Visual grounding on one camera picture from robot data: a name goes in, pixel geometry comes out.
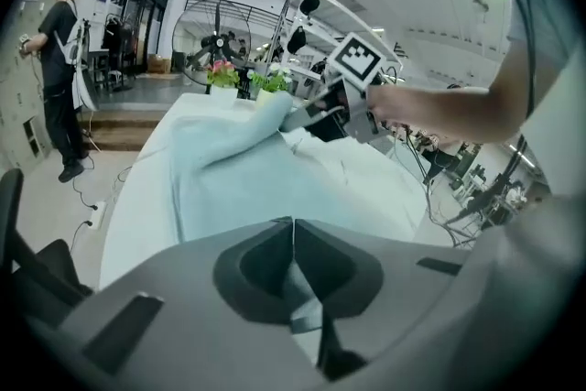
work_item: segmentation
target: power outlet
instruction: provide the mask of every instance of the power outlet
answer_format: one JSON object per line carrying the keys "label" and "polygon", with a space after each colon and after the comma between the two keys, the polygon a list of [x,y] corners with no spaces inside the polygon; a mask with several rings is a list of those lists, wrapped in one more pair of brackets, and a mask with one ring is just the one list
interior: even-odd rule
{"label": "power outlet", "polygon": [[92,217],[90,218],[90,222],[92,222],[92,226],[90,226],[90,230],[100,230],[102,226],[103,215],[106,213],[106,204],[105,201],[99,201],[95,203],[96,207],[98,208],[95,211],[92,211]]}

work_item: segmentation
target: metal railing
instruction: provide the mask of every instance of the metal railing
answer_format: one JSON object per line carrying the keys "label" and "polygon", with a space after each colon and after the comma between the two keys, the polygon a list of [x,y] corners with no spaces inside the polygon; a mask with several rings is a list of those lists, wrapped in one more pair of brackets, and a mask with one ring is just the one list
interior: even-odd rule
{"label": "metal railing", "polygon": [[[207,15],[212,15],[213,12],[210,11],[209,7],[206,8],[206,4],[202,1],[205,0],[185,0],[185,8],[184,10],[190,10],[193,12],[202,12]],[[262,8],[257,8],[255,6],[241,4],[240,2],[233,2],[232,0],[212,0],[212,1],[221,1],[222,2],[222,16],[228,16],[230,18],[242,18],[249,23],[249,24],[257,24],[262,27],[267,27],[272,30],[275,30],[278,24],[279,15],[274,14],[272,12],[268,12],[267,10],[263,10]]]}

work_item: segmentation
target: wooden step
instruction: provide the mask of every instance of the wooden step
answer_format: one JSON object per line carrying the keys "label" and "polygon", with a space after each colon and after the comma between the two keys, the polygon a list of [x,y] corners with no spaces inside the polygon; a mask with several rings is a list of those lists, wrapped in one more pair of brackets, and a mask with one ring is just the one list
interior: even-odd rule
{"label": "wooden step", "polygon": [[[151,127],[100,127],[93,128],[92,140],[101,150],[139,152],[153,132]],[[92,143],[85,138],[84,146],[94,150]]]}
{"label": "wooden step", "polygon": [[92,134],[97,129],[115,127],[145,127],[154,129],[163,119],[164,111],[98,111],[93,114],[83,113],[78,117],[81,127],[90,128],[92,119]]}

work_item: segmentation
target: sleeve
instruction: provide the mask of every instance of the sleeve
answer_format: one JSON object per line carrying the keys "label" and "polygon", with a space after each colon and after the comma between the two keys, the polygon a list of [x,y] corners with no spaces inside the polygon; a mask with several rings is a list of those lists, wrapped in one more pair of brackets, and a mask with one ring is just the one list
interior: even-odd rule
{"label": "sleeve", "polygon": [[63,11],[61,3],[55,4],[45,16],[45,19],[38,27],[39,33],[44,33],[47,36],[51,36],[53,31],[57,29],[61,18],[61,12]]}
{"label": "sleeve", "polygon": [[[532,1],[531,16],[528,16],[526,4],[523,3],[527,21],[532,21],[533,23],[535,49],[538,54],[548,57],[555,65],[563,66],[568,59],[568,53],[560,40],[559,32],[551,24],[542,4],[543,1]],[[511,42],[522,41],[527,43],[523,15],[516,0],[511,0],[511,25],[506,38]]]}

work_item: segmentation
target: green plant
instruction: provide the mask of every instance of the green plant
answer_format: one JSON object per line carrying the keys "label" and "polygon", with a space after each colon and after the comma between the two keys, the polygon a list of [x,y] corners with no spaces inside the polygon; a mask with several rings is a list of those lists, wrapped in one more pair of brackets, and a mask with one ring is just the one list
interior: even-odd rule
{"label": "green plant", "polygon": [[260,73],[250,71],[248,77],[256,87],[265,92],[285,92],[291,83],[291,79],[286,75],[287,71],[285,69],[272,68],[268,77],[263,77]]}
{"label": "green plant", "polygon": [[225,60],[216,60],[213,67],[208,67],[208,83],[220,88],[234,88],[240,77],[234,70],[234,65]]}

